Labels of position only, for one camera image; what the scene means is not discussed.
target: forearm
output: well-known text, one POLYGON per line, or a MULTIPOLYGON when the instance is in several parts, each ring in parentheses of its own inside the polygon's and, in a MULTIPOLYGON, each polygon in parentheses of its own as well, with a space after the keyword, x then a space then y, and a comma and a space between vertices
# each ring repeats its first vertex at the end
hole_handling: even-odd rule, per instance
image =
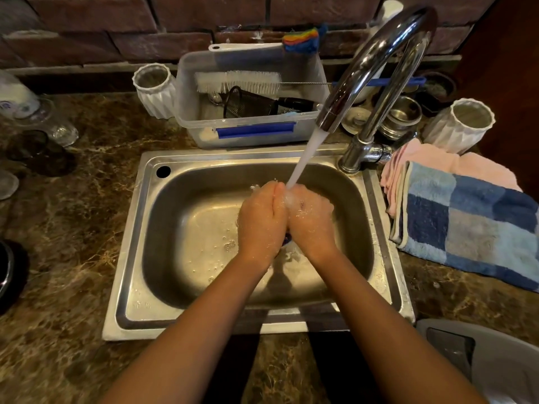
POLYGON ((236 319, 264 274, 255 263, 233 258, 120 376, 103 403, 200 401, 236 319))
POLYGON ((314 263, 332 291, 379 387, 399 404, 485 403, 341 253, 314 263))

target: faucet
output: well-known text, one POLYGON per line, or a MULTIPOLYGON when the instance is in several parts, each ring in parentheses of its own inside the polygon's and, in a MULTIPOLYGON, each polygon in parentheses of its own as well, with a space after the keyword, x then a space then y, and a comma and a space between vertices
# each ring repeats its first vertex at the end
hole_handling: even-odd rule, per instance
POLYGON ((328 96, 316 118, 316 125, 333 133, 373 75, 391 55, 408 44, 363 130, 352 138, 346 153, 339 160, 342 171, 355 173, 363 162, 387 162, 396 149, 417 135, 417 131, 409 132, 391 146, 374 142, 376 130, 421 62, 437 22, 436 10, 432 7, 411 6, 402 10, 368 40, 328 96))

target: brick wall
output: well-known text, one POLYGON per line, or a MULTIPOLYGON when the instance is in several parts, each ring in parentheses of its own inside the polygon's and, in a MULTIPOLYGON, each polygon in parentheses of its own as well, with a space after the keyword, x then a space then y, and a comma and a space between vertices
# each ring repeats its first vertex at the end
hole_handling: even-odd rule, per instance
MULTIPOLYGON (((175 62, 212 42, 279 42, 326 22, 323 57, 349 56, 384 0, 0 0, 0 67, 175 62)), ((429 54, 453 53, 494 0, 428 3, 440 27, 429 54)))

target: rainbow sponge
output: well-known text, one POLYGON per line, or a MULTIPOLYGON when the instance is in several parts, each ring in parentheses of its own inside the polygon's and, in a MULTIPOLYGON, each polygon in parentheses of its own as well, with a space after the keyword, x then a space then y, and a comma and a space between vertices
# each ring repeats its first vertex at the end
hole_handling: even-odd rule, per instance
POLYGON ((315 54, 320 48, 320 39, 326 35, 328 26, 312 28, 304 32, 293 32, 282 37, 282 44, 286 52, 298 52, 301 54, 315 54))

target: running water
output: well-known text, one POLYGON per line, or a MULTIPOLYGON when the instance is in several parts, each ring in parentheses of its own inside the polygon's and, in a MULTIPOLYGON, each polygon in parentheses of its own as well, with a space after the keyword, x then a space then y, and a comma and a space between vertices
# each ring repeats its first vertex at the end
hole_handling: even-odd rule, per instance
POLYGON ((307 165, 307 162, 314 155, 314 152, 316 151, 316 149, 318 149, 318 146, 320 146, 322 142, 326 139, 327 135, 329 135, 329 132, 324 132, 318 126, 314 126, 313 135, 307 142, 307 146, 305 147, 305 150, 301 155, 300 161, 298 162, 298 164, 296 164, 294 172, 288 179, 288 183, 286 183, 287 190, 290 190, 292 187, 294 187, 294 184, 298 182, 298 179, 300 178, 301 173, 307 165))

